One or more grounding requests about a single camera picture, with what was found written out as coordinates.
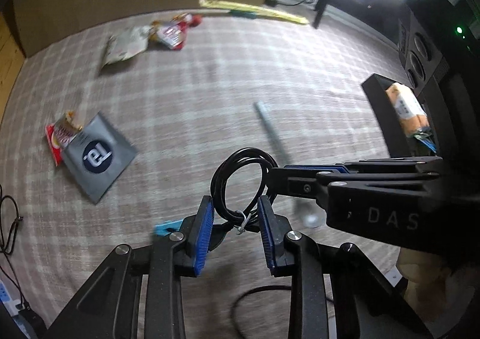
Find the person's right hand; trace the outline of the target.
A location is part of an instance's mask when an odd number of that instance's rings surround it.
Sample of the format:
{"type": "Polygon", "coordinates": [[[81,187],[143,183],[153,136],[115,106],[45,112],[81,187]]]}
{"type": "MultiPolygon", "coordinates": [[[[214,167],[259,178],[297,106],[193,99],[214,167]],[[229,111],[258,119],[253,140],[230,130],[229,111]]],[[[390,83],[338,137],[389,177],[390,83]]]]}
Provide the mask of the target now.
{"type": "Polygon", "coordinates": [[[477,268],[454,268],[437,255],[402,248],[396,268],[407,280],[404,300],[428,324],[465,312],[479,290],[477,268]]]}

